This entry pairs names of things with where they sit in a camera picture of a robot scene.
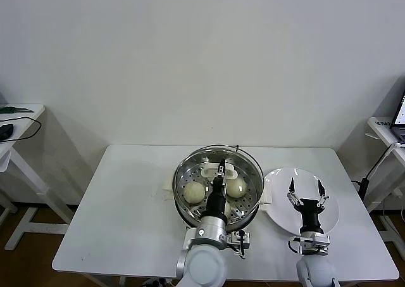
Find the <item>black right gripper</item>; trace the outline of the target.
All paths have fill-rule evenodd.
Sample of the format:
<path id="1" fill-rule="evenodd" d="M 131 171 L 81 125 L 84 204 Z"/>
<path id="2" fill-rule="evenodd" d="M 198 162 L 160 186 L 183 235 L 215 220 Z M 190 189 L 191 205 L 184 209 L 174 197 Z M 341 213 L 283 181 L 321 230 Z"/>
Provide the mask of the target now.
<path id="1" fill-rule="evenodd" d="M 321 224 L 319 221 L 319 215 L 324 211 L 325 203 L 330 197 L 326 194 L 326 190 L 320 179 L 318 179 L 318 193 L 318 201 L 306 198 L 303 198 L 301 200 L 296 195 L 294 178 L 291 178 L 289 191 L 287 192 L 287 198 L 293 206 L 300 207 L 300 214 L 302 219 L 302 227 L 300 228 L 300 233 L 324 233 L 324 230 L 321 228 Z"/>

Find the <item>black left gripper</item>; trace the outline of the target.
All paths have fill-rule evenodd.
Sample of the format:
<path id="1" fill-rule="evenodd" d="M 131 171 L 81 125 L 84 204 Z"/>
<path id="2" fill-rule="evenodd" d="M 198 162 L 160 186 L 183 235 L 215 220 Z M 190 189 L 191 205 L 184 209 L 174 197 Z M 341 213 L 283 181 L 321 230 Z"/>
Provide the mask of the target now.
<path id="1" fill-rule="evenodd" d="M 222 160 L 216 170 L 216 179 L 213 180 L 212 192 L 208 196 L 206 202 L 205 216 L 226 219 L 225 204 L 226 204 L 226 186 L 227 186 L 227 171 L 226 161 Z"/>

